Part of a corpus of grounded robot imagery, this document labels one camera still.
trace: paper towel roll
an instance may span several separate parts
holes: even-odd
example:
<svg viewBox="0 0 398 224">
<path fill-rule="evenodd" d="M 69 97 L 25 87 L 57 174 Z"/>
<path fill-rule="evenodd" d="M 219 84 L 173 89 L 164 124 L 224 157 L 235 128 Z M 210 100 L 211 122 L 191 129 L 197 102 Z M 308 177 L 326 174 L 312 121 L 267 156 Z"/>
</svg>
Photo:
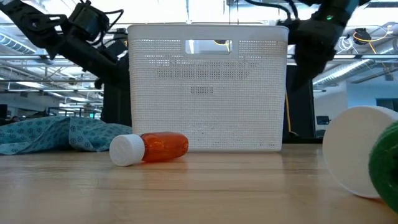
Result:
<svg viewBox="0 0 398 224">
<path fill-rule="evenodd" d="M 332 176 L 351 193 L 379 198 L 369 176 L 369 154 L 398 113 L 379 106 L 359 106 L 331 121 L 323 138 L 323 155 Z"/>
</svg>

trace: white round lid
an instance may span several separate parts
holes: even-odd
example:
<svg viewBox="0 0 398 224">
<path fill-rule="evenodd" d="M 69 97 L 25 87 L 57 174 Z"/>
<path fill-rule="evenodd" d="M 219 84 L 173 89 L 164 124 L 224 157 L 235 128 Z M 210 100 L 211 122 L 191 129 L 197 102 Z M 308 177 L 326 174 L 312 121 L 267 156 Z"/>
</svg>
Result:
<svg viewBox="0 0 398 224">
<path fill-rule="evenodd" d="M 333 119 L 323 138 L 323 155 L 332 176 L 360 197 L 379 198 L 369 176 L 369 154 L 379 136 L 398 120 L 398 113 L 378 106 L 359 106 Z"/>
<path fill-rule="evenodd" d="M 139 164 L 144 154 L 144 141 L 136 134 L 116 136 L 109 148 L 111 160 L 117 166 Z"/>
</svg>

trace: plastic container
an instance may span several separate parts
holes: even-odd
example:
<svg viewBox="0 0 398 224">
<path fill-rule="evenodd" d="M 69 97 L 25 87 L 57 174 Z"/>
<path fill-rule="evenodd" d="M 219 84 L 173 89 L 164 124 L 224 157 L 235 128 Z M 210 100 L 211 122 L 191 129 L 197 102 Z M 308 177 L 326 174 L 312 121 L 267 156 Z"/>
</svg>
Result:
<svg viewBox="0 0 398 224">
<path fill-rule="evenodd" d="M 282 26 L 130 26 L 133 133 L 182 133 L 190 152 L 280 151 L 288 34 Z M 230 53 L 213 40 L 230 40 Z"/>
<path fill-rule="evenodd" d="M 117 166 L 167 161 L 187 152 L 187 137 L 171 132 L 120 135 L 112 140 L 109 149 L 111 160 Z"/>
</svg>

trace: ceiling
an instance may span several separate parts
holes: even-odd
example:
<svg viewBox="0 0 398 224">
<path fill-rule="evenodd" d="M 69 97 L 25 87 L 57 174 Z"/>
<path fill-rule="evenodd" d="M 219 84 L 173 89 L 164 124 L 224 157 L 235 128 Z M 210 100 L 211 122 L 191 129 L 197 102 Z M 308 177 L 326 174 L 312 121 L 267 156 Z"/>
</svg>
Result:
<svg viewBox="0 0 398 224">
<path fill-rule="evenodd" d="M 66 14 L 69 16 L 72 10 L 80 0 L 30 0 L 27 2 L 44 13 L 48 14 Z M 286 15 L 284 12 L 280 12 L 278 9 L 258 6 L 245 6 L 243 1 L 239 0 L 239 7 L 236 7 L 237 2 L 234 1 L 231 7 L 228 7 L 225 0 L 91 0 L 92 6 L 97 7 L 102 11 L 114 11 L 118 9 L 124 9 L 124 15 L 114 26 L 128 27 L 132 23 L 152 23 L 152 22 L 214 22 L 214 23 L 253 23 L 253 24 L 275 24 L 278 19 L 285 19 Z M 270 0 L 267 2 L 284 2 L 282 0 Z M 398 4 L 393 4 L 396 1 L 389 0 L 373 0 L 370 4 L 362 6 L 356 10 L 353 17 L 348 23 L 345 30 L 345 35 L 352 35 L 356 28 L 366 28 L 371 34 L 373 39 L 379 39 L 384 37 L 386 32 L 389 34 L 380 41 L 374 43 L 376 49 L 379 45 L 391 41 L 398 34 L 398 20 L 396 15 L 398 14 Z M 308 19 L 311 13 L 317 10 L 317 6 L 308 7 L 304 4 L 297 4 L 299 17 L 301 19 Z M 116 15 L 110 15 L 109 18 L 114 20 Z M 0 34 L 5 34 L 10 38 L 34 49 L 37 54 L 42 53 L 40 49 L 32 45 L 29 40 L 22 34 L 22 32 L 9 20 L 7 16 L 0 12 Z M 353 44 L 348 50 L 345 50 L 344 46 L 337 45 L 336 50 L 339 54 L 370 54 L 369 44 L 367 45 L 356 45 Z M 292 54 L 294 48 L 290 48 L 289 53 Z M 20 54 L 15 50 L 0 45 L 0 54 Z M 21 76 L 18 73 L 10 73 L 8 77 L 1 75 L 0 77 L 5 79 L 27 79 L 27 80 L 40 80 L 40 79 L 64 79 L 69 78 L 76 79 L 88 79 L 92 80 L 96 77 L 88 72 L 83 72 L 80 67 L 73 63 L 64 60 L 57 61 L 56 65 L 59 67 L 44 67 L 42 63 L 35 61 L 26 60 L 2 60 L 8 65 L 15 66 L 22 70 L 27 70 L 31 73 L 36 74 L 30 76 Z M 328 65 L 326 69 L 329 69 L 336 64 Z M 358 74 L 358 76 L 366 76 L 366 73 Z M 375 78 L 368 83 L 380 85 L 384 83 L 381 79 Z M 18 84 L 15 88 L 26 88 Z M 76 85 L 69 85 L 68 83 L 53 83 L 44 84 L 46 88 L 61 88 L 67 90 L 76 89 L 90 89 L 93 88 L 93 83 L 78 83 Z M 87 98 L 92 102 L 100 102 L 102 97 L 98 93 L 92 93 L 91 96 L 87 97 L 86 94 L 71 93 L 73 96 L 79 96 L 81 98 Z"/>
</svg>

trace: orange pill bottle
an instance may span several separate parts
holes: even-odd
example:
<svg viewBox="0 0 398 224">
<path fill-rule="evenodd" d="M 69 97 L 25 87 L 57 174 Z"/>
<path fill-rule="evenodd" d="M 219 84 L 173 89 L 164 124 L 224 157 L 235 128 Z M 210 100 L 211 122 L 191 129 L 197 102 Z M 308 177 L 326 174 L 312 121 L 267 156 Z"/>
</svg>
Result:
<svg viewBox="0 0 398 224">
<path fill-rule="evenodd" d="M 175 159 L 187 151 L 187 137 L 179 133 L 162 132 L 117 136 L 111 142 L 109 155 L 117 166 L 130 166 Z"/>
</svg>

